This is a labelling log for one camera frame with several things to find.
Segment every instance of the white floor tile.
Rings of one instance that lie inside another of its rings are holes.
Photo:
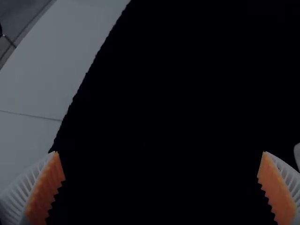
[[[59,121],[0,112],[0,192],[48,153]]]
[[[55,2],[0,71],[0,110],[63,119],[128,2]]]

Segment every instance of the white plastic piece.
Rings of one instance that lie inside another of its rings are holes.
[[[275,166],[278,168],[282,178],[285,181],[285,184],[290,192],[290,195],[293,201],[296,204],[296,215],[293,219],[292,225],[299,225],[300,224],[300,173],[298,173],[294,168],[288,165],[286,162],[281,160],[280,158],[272,155],[269,152],[268,154]]]
[[[31,165],[1,193],[0,219],[2,225],[30,224],[26,219],[26,206],[35,188],[36,181],[54,154],[53,151]]]
[[[294,147],[294,156],[298,166],[298,170],[300,171],[300,143],[296,144]]]

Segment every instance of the black fabric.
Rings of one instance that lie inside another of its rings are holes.
[[[49,224],[276,224],[256,175],[263,151],[296,167],[297,7],[217,8],[130,2],[50,150],[67,180]]]

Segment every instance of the orange plastic part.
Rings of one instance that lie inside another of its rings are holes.
[[[275,214],[274,220],[278,225],[290,225],[296,215],[296,204],[282,178],[280,171],[265,152],[258,171],[258,183],[269,198],[272,206],[271,212]]]
[[[60,156],[56,152],[37,180],[37,184],[26,206],[27,219],[33,225],[45,225],[45,219],[49,216],[48,210],[55,201],[54,195],[58,193],[65,175],[62,170]]]

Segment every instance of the gray tile floor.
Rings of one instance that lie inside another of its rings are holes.
[[[3,32],[16,44],[56,0],[0,0]],[[0,39],[0,69],[13,52],[6,39]]]

